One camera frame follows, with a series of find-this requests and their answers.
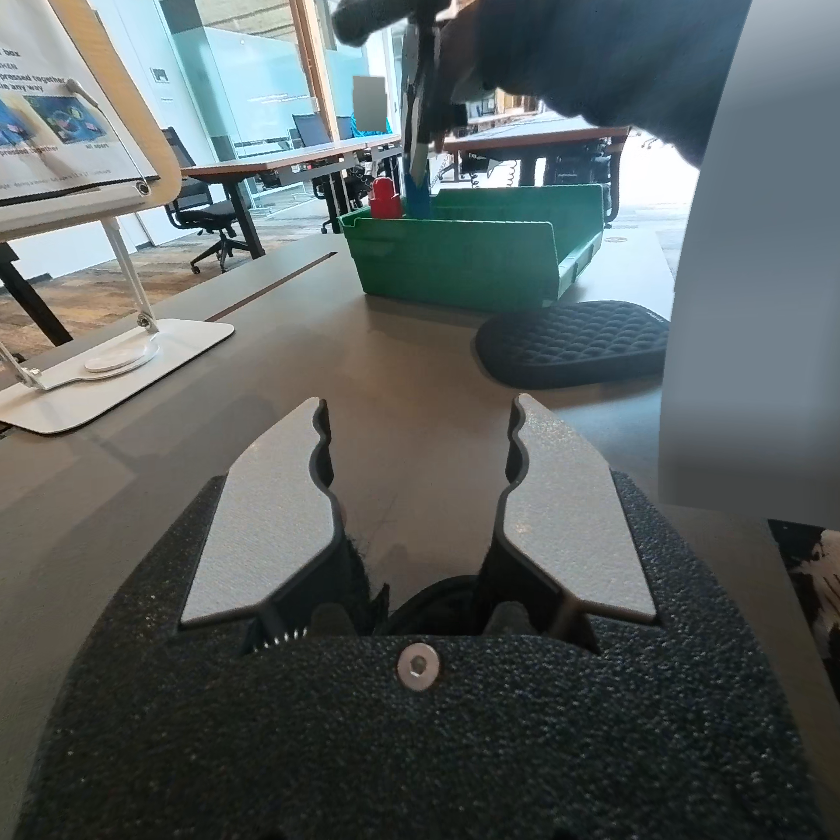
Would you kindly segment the person's right forearm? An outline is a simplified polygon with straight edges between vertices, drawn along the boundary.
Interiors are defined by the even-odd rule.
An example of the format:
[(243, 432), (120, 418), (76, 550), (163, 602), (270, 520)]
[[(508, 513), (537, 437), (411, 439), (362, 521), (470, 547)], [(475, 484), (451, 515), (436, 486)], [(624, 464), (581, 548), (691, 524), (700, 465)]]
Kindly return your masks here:
[(440, 97), (544, 101), (592, 126), (634, 126), (696, 169), (750, 1), (482, 1), (444, 27)]

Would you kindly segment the green plastic bin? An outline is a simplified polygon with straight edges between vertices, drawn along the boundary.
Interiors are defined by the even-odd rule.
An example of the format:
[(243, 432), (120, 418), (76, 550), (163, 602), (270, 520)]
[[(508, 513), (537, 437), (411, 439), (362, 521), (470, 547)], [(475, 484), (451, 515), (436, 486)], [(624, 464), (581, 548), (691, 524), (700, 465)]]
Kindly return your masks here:
[(478, 312), (553, 305), (590, 265), (604, 233), (600, 185), (447, 189), (429, 218), (339, 225), (365, 294)]

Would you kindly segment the black white patterned clothing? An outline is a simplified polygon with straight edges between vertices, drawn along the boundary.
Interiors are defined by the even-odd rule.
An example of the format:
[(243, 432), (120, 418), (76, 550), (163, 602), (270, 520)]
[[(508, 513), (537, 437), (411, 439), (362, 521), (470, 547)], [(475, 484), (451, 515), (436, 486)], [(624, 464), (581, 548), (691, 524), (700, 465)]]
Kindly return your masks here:
[(768, 520), (835, 695), (839, 694), (839, 533)]

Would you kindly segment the blue block tower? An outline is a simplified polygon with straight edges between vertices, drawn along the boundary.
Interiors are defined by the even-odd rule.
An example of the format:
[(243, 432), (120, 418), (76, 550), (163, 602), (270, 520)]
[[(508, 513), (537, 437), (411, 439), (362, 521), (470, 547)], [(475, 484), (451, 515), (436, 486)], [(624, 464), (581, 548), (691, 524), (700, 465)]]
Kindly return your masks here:
[(406, 217), (432, 217), (431, 176), (427, 153), (405, 152), (402, 156), (404, 213)]

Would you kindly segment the white document stand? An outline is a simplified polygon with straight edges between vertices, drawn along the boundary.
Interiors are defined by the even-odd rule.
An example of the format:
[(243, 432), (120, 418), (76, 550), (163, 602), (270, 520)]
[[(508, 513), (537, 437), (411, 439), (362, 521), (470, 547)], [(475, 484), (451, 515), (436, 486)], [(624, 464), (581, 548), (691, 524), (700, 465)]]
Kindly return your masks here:
[(119, 217), (161, 207), (175, 199), (181, 168), (151, 111), (88, 2), (50, 2), (91, 73), (130, 137), (159, 175), (110, 186), (88, 187), (69, 195), (3, 206), (2, 280), (29, 317), (46, 316), (53, 343), (67, 343), (61, 324), (24, 280), (14, 262), (11, 241), (80, 224), (100, 223), (134, 300), (136, 326), (45, 369), (19, 363), (2, 345), (2, 362), (16, 383), (2, 390), (3, 427), (44, 436), (63, 434), (125, 403), (153, 383), (230, 338), (235, 328), (223, 322), (154, 315), (130, 252)]

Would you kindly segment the black office chair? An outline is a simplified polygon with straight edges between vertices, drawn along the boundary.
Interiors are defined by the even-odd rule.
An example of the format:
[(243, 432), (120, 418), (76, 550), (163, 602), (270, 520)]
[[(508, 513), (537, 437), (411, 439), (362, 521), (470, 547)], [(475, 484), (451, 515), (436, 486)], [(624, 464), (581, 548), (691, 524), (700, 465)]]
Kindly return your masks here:
[(332, 141), (320, 113), (293, 114), (292, 119), (304, 148), (313, 148)]
[(252, 259), (264, 256), (240, 186), (249, 173), (229, 163), (198, 166), (173, 127), (162, 132), (182, 168), (181, 190), (164, 205), (166, 216), (180, 231), (217, 235), (214, 245), (191, 260), (192, 273), (199, 274), (198, 264), (209, 256), (216, 257), (222, 272), (235, 250), (247, 252)]

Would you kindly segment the printed instruction sheet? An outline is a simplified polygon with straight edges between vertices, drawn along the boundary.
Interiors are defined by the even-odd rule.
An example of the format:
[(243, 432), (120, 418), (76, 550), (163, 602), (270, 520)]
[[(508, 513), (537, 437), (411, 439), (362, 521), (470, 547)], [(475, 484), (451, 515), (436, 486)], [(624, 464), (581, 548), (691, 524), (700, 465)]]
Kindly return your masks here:
[(2, 1), (2, 205), (158, 178), (50, 2)]

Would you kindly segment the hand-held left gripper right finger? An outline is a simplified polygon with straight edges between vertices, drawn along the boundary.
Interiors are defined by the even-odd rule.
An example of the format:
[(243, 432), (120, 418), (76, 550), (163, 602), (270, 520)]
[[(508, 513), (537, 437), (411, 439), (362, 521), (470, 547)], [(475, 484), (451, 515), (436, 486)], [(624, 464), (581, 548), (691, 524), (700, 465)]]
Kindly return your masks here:
[(493, 529), (492, 592), (536, 624), (657, 618), (613, 473), (601, 453), (533, 396), (513, 398)]

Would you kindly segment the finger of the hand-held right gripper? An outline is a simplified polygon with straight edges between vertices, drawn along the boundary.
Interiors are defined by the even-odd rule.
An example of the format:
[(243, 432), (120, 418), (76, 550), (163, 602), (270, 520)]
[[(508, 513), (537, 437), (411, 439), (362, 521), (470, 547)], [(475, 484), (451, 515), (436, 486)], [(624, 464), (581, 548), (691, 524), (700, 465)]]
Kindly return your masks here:
[(403, 169), (415, 187), (423, 187), (427, 180), (429, 151), (440, 131), (436, 103), (439, 30), (435, 18), (409, 18), (403, 33)]

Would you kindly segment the brown-top desk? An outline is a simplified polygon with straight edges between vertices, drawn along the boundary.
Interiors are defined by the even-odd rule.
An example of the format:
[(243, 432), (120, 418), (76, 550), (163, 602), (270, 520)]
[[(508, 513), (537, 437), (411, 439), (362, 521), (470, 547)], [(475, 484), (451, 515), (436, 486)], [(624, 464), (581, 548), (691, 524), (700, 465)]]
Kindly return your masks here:
[(537, 163), (544, 161), (544, 186), (597, 184), (602, 189), (604, 223), (610, 228), (620, 207), (621, 159), (631, 129), (628, 124), (595, 127), (583, 118), (550, 115), (448, 139), (444, 151), (453, 160), (448, 168), (455, 183), (462, 175), (474, 180), (511, 161), (518, 165), (518, 174), (508, 184), (535, 186)]
[(275, 175), (282, 186), (325, 181), (329, 188), (327, 201), (329, 226), (339, 234), (340, 217), (350, 210), (350, 199), (342, 173), (369, 160), (373, 164), (391, 158), (400, 159), (402, 137), (397, 133), (376, 134), (353, 140), (307, 146), (299, 150), (262, 154), (243, 160), (221, 161), (183, 167), (183, 177), (191, 177), (209, 185), (221, 185), (233, 205), (239, 228), (245, 237), (252, 259), (266, 252), (256, 232), (254, 220), (245, 205), (240, 185), (258, 175)]

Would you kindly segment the black quilted wrist rest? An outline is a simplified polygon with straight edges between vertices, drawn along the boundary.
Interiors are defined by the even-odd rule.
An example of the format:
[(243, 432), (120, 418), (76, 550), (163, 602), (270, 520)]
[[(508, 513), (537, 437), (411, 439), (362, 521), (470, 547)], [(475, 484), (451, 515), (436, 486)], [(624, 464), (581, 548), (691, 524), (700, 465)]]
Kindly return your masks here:
[(504, 313), (477, 331), (478, 361), (522, 392), (662, 375), (668, 320), (627, 301), (557, 303)]

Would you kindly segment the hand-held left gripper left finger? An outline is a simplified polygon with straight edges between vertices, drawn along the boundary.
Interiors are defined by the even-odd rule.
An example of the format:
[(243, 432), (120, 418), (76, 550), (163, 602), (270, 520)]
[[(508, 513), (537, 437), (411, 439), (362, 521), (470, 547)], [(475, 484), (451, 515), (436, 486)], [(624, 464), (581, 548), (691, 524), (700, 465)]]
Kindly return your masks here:
[(201, 627), (265, 615), (304, 627), (349, 586), (339, 503), (330, 490), (325, 400), (310, 397), (236, 458), (218, 498), (180, 618)]

